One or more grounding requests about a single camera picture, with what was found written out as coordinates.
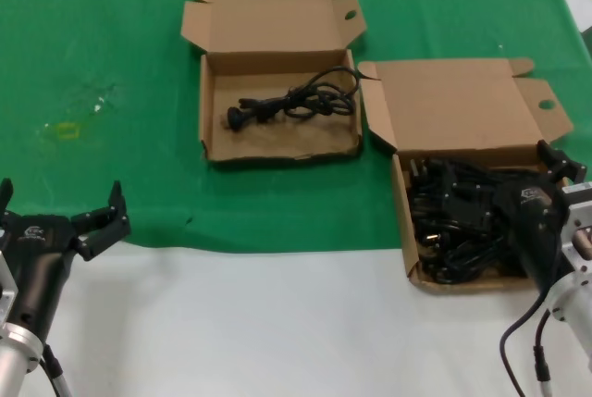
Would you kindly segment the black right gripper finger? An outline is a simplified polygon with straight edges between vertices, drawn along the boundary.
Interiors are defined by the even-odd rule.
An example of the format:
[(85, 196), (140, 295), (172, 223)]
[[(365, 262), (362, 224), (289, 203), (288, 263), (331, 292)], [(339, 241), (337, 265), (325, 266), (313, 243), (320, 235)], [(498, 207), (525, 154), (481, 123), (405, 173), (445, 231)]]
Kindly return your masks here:
[(539, 160), (547, 168), (548, 178), (551, 182), (559, 182), (564, 178), (571, 182), (585, 180), (586, 166), (572, 160), (562, 150), (553, 148), (545, 140), (537, 142), (536, 152)]
[(490, 233), (493, 196), (502, 176), (463, 161), (443, 161), (440, 168), (441, 211), (460, 227)]

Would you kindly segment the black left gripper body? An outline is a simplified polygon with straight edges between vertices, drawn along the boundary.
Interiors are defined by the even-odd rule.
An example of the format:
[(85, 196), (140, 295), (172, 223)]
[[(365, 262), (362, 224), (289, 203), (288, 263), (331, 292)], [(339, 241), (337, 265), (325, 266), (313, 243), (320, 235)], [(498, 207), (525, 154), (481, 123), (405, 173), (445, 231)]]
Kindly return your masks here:
[(18, 288), (7, 321), (45, 338), (77, 254), (77, 234), (67, 217), (56, 215), (5, 213), (1, 229), (1, 251)]

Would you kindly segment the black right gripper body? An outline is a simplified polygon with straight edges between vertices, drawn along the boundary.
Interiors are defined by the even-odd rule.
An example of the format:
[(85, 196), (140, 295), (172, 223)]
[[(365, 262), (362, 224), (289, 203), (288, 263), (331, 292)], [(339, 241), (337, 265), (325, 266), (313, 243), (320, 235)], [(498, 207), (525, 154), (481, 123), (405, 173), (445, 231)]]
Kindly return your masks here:
[(568, 274), (561, 250), (566, 219), (561, 189), (542, 179), (507, 181), (496, 191), (496, 211), (524, 272), (539, 291), (549, 291)]

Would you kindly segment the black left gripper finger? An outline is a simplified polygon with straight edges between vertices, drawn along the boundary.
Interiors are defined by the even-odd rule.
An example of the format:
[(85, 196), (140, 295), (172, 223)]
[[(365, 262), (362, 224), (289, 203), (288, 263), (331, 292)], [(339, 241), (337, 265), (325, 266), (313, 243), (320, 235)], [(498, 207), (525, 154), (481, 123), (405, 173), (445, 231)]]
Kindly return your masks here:
[(8, 210), (9, 202), (13, 195), (13, 184), (10, 178), (4, 178), (0, 186), (0, 218), (1, 229), (7, 230), (13, 219), (13, 214)]
[(76, 251), (85, 260), (91, 261), (131, 233), (130, 219), (121, 183), (113, 183), (108, 205), (70, 219), (77, 235)]

